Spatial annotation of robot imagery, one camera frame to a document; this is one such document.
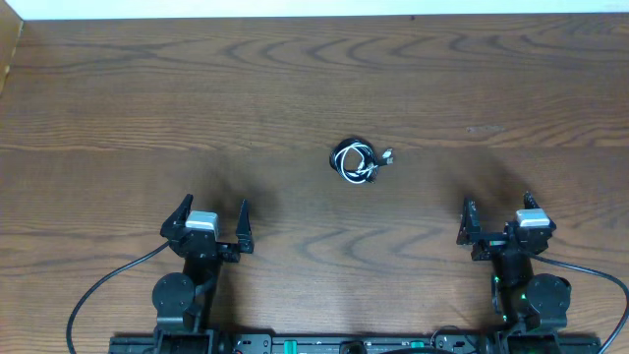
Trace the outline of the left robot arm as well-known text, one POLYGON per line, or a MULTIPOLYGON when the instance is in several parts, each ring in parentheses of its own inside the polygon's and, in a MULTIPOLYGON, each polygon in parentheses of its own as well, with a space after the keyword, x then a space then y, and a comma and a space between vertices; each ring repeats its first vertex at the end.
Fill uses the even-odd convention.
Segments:
POLYGON ((194 211, 187 195, 163 222, 160 235, 184 260, 183 270, 160 278, 151 300, 157 311, 155 353, 231 353, 232 336, 208 322, 218 278, 225 263, 237 263, 255 249, 250 208, 242 201, 235 243, 218 240, 218 215, 194 211))

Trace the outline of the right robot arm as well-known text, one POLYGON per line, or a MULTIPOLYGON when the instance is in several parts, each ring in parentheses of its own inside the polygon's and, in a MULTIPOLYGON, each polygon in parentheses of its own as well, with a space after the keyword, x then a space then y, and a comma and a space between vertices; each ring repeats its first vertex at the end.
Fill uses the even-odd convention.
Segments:
POLYGON ((473 261, 492 264, 492 304, 504 327, 482 340, 482 353, 558 353, 557 331, 567 326, 572 287, 549 273, 535 274, 532 258, 545 251, 556 229, 530 193, 501 231, 486 232, 476 203, 466 198, 456 243, 473 261))

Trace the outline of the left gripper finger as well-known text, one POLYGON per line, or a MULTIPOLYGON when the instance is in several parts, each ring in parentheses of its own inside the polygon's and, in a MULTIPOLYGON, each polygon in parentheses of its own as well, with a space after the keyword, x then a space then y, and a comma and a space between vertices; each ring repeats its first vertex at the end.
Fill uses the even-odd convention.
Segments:
POLYGON ((236 236, 240 253, 252 254, 255 249, 255 242, 250 224, 250 208, 247 200, 243 200, 240 208, 236 236))
POLYGON ((192 194, 183 198, 179 206, 162 223, 160 235, 166 239, 180 239, 186 228, 186 221, 191 213, 194 200, 192 194))

